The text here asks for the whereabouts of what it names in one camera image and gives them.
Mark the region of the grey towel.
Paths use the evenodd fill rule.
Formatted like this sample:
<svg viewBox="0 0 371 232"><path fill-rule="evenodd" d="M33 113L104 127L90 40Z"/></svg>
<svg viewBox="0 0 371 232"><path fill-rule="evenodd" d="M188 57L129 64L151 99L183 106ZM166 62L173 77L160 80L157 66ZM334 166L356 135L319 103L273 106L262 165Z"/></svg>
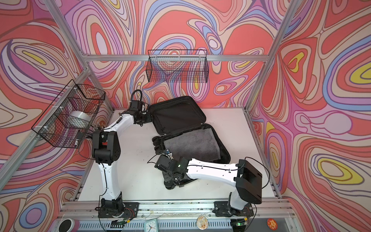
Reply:
<svg viewBox="0 0 371 232"><path fill-rule="evenodd" d="M164 146L175 160L186 158L212 162L221 159L220 148L211 128L193 130L166 139Z"/></svg>

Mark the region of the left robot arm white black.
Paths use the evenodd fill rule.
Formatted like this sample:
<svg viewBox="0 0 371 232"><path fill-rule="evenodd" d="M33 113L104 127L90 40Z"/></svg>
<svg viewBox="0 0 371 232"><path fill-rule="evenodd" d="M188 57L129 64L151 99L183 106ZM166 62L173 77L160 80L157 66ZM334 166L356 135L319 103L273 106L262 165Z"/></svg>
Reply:
<svg viewBox="0 0 371 232"><path fill-rule="evenodd" d="M127 110L108 127L97 130L92 135L92 158L98 165L103 193L99 195L99 206L96 208L99 218L121 218L127 210L119 188L117 161L121 155L119 136L132 125L151 122L147 112Z"/></svg>

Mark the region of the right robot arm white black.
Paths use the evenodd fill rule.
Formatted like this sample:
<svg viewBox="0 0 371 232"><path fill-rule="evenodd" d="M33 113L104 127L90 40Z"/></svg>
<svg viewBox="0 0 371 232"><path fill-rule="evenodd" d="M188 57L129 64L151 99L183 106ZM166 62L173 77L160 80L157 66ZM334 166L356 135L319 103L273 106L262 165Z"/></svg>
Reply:
<svg viewBox="0 0 371 232"><path fill-rule="evenodd" d="M184 157L175 160L161 155L154 167L163 173L167 189L184 186L197 179L234 187L227 201L214 202L213 213L217 217L250 217L253 214L252 205L262 203L262 173L245 159L240 159L238 163L219 164Z"/></svg>

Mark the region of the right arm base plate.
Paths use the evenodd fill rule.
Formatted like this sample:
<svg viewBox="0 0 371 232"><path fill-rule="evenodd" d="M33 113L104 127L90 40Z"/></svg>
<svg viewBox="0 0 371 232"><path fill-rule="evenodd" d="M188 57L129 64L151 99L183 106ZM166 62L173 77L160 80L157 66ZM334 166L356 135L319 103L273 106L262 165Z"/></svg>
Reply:
<svg viewBox="0 0 371 232"><path fill-rule="evenodd" d="M212 212L217 217L247 217L254 216L253 207L250 203L246 204L242 210L232 208L228 201L216 201L214 202L214 209Z"/></svg>

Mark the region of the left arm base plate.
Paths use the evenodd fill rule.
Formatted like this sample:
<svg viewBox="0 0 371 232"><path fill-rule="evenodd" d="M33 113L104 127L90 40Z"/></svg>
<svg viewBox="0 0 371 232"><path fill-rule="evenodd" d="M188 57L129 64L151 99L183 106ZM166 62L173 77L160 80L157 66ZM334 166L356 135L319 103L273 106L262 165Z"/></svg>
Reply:
<svg viewBox="0 0 371 232"><path fill-rule="evenodd" d="M139 202L126 202L122 206L101 206L98 210L98 218L126 218L133 219L138 215Z"/></svg>

